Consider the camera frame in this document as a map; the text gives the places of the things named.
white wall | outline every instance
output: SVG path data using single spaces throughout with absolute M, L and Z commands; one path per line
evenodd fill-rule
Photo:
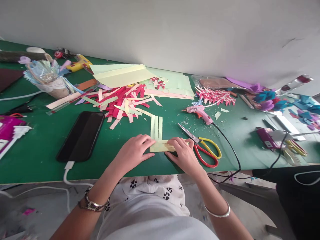
M 298 92 L 320 92 L 319 0 L 2 0 L 0 36 L 270 87 L 306 73 Z

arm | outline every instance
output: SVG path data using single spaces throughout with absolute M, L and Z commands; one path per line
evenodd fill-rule
M 105 204 L 123 175 L 142 161 L 154 156 L 154 153 L 143 154 L 154 143 L 155 140 L 148 135 L 139 134 L 130 138 L 89 191 L 89 199 L 100 205 Z M 51 240 L 90 239 L 100 214 L 100 212 L 81 209 L 77 205 L 53 234 Z
M 175 137 L 170 139 L 168 143 L 174 146 L 178 157 L 169 152 L 165 152 L 165 154 L 194 179 L 207 209 L 216 215 L 224 215 L 228 210 L 226 200 L 224 200 L 212 184 L 207 173 L 194 155 L 193 140 L 187 139 L 186 141 L 189 142 L 189 145 L 182 138 Z M 220 240 L 253 240 L 248 230 L 232 210 L 228 217 L 217 218 L 210 215 L 210 220 Z

yellow glue gun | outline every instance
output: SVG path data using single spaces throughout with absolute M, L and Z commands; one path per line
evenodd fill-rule
M 88 68 L 90 68 L 90 64 L 92 63 L 88 59 L 86 59 L 84 56 L 82 56 L 81 54 L 77 54 L 75 58 L 77 59 L 78 62 L 66 67 L 67 69 L 71 70 L 71 72 L 76 72 L 82 69 L 83 64 L 85 64 Z

smartphone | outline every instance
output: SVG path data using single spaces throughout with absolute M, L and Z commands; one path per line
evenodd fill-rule
M 92 155 L 103 119 L 103 113 L 80 113 L 56 157 L 57 161 L 87 161 Z

green table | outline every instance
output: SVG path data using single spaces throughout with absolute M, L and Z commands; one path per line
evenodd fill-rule
M 8 51 L 25 51 L 26 45 L 0 41 L 0 49 Z M 104 59 L 88 57 L 93 64 L 114 64 L 116 62 Z M 0 63 L 0 68 L 25 69 L 17 63 Z M 72 73 L 68 80 L 73 83 L 81 83 L 92 79 L 92 75 L 84 69 Z M 21 78 L 2 94 L 0 98 L 21 96 L 34 93 L 38 89 L 27 80 Z M 25 121 L 30 123 L 33 130 L 19 139 L 0 161 L 0 184 L 8 183 L 30 183 L 30 182 L 50 182 L 62 181 L 65 163 L 55 160 L 62 143 L 65 141 L 77 116 L 82 111 L 97 111 L 92 104 L 69 105 L 56 114 L 48 116 L 48 109 L 45 105 L 55 99 L 48 94 L 42 93 L 32 104 L 36 106 L 33 113 L 26 114 Z M 0 101 L 0 112 L 27 101 L 27 99 L 17 99 L 11 101 Z M 177 122 L 186 123 L 184 127 L 195 135 L 210 138 L 218 144 L 222 152 L 219 166 L 214 171 L 237 170 L 238 164 L 226 140 L 219 134 L 212 125 L 207 126 L 195 115 L 181 112 L 191 105 L 192 100 L 159 98 L 163 107 L 150 102 L 150 113 L 163 117 L 163 139 L 170 139 L 175 136 L 186 137 L 179 129 Z M 250 110 L 241 98 L 237 98 L 235 107 L 224 104 L 206 109 L 210 116 L 223 107 L 230 110 L 222 113 L 216 124 L 221 128 L 233 145 L 241 162 L 242 169 L 268 168 L 276 159 L 278 153 L 266 150 L 263 143 L 255 132 L 256 126 L 265 127 L 261 119 L 272 117 L 256 110 Z M 129 123 L 127 118 L 123 118 L 114 130 L 109 129 L 111 123 L 106 121 L 97 140 L 92 157 L 83 163 L 77 163 L 68 173 L 69 180 L 96 179 L 99 178 L 105 168 L 116 156 L 122 145 L 132 136 L 138 134 L 150 134 L 150 117 L 143 115 L 139 119 L 134 119 L 134 123 Z M 314 137 L 311 141 L 301 142 L 301 146 L 308 152 L 305 158 L 308 162 L 319 162 L 320 148 L 319 142 Z M 206 155 L 202 154 L 205 161 L 212 163 Z M 281 158 L 275 167 L 290 166 Z M 204 167 L 210 172 L 213 169 Z M 183 171 L 173 162 L 169 161 L 164 153 L 155 153 L 155 156 L 141 163 L 138 167 L 127 173 L 126 176 L 147 176 L 162 174 L 178 174 Z

